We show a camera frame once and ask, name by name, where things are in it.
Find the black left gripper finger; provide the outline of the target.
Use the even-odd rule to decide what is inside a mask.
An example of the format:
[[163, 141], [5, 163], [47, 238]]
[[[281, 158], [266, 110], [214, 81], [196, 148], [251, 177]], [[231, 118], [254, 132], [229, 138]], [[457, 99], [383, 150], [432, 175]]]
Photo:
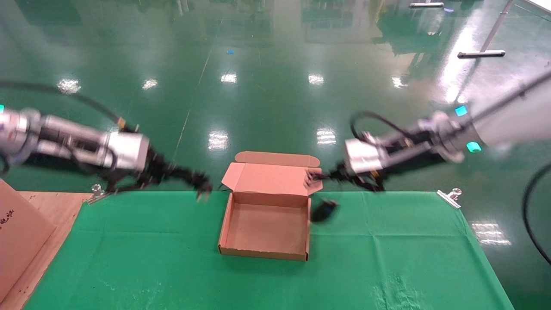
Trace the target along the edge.
[[205, 202], [208, 200], [213, 190], [213, 184], [205, 174], [201, 172], [189, 172], [182, 174], [181, 178], [185, 183], [194, 188], [198, 202], [200, 200], [204, 200]]
[[203, 183], [203, 173], [195, 171], [189, 167], [174, 165], [164, 162], [160, 165], [161, 180], [179, 179], [187, 184]]

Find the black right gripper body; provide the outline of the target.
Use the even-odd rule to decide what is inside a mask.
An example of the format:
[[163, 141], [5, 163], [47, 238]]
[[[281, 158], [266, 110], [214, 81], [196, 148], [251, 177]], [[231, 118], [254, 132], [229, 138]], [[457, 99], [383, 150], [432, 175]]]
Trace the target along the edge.
[[384, 176], [378, 171], [368, 171], [366, 173], [353, 174], [346, 170], [344, 162], [337, 164], [332, 170], [332, 180], [346, 181], [368, 192], [384, 192]]

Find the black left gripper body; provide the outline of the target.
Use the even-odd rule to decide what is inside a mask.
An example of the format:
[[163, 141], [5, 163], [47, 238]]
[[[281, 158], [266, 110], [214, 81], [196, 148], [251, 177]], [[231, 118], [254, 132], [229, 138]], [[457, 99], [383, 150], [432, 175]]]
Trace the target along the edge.
[[[145, 167], [130, 169], [118, 167], [118, 160], [114, 151], [110, 150], [111, 163], [108, 165], [93, 165], [93, 174], [98, 174], [107, 182], [106, 192], [132, 192], [148, 187], [149, 185], [160, 184], [173, 171], [173, 163], [154, 149], [148, 149], [145, 156]], [[126, 177], [135, 179], [134, 184], [118, 186], [118, 183]]]

